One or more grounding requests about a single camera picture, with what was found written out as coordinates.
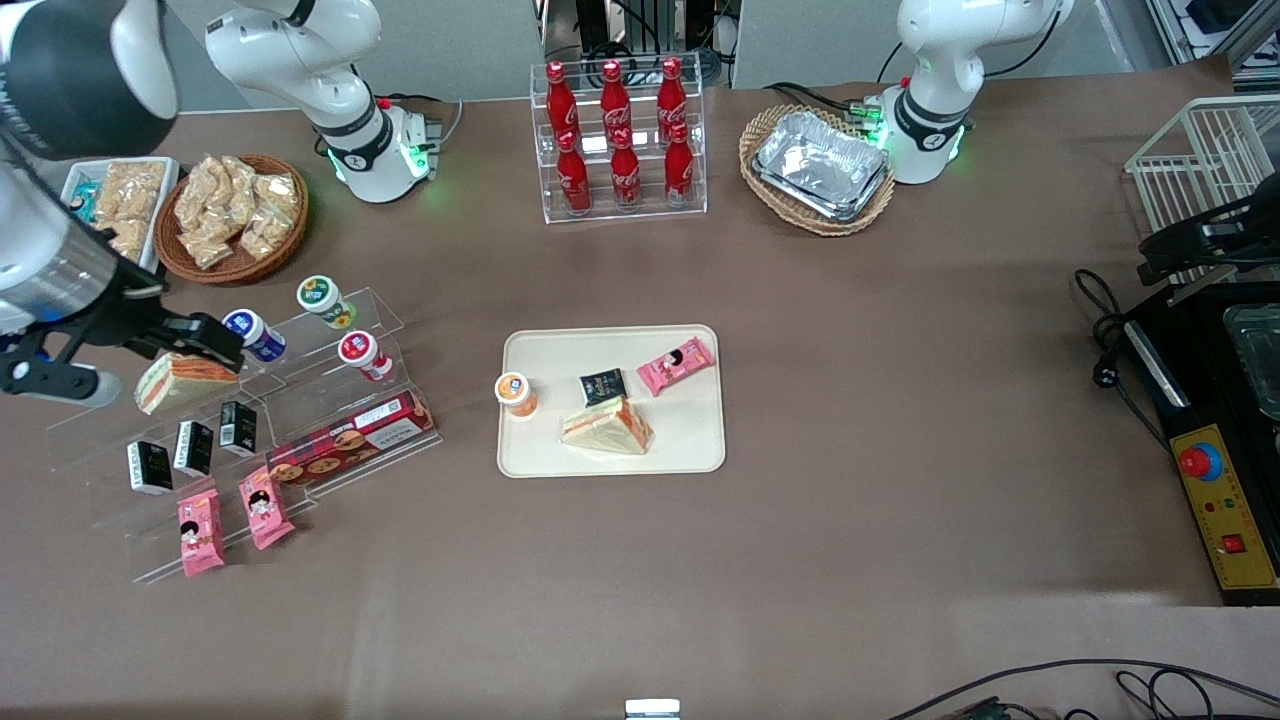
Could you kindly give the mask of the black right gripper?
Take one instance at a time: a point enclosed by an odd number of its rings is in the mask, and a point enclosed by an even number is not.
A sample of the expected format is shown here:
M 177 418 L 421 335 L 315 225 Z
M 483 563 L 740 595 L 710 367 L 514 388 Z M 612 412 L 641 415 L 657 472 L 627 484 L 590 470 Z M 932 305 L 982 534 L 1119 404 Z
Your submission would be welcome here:
M 184 316 L 166 309 L 163 297 L 169 288 L 165 272 L 118 263 L 105 291 L 76 314 L 76 341 L 99 347 L 131 345 L 131 351 L 148 359 L 170 352 L 241 370 L 241 336 L 209 314 Z

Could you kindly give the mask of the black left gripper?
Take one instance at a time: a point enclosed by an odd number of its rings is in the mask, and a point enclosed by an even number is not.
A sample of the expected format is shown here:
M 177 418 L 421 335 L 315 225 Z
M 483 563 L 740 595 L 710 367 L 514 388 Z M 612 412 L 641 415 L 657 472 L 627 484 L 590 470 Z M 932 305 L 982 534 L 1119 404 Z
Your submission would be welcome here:
M 1164 227 L 1143 240 L 1139 252 L 1144 261 L 1137 275 L 1143 286 L 1153 286 L 1199 266 L 1275 265 L 1277 234 L 1279 176 L 1267 176 L 1248 196 L 1225 202 L 1199 220 Z

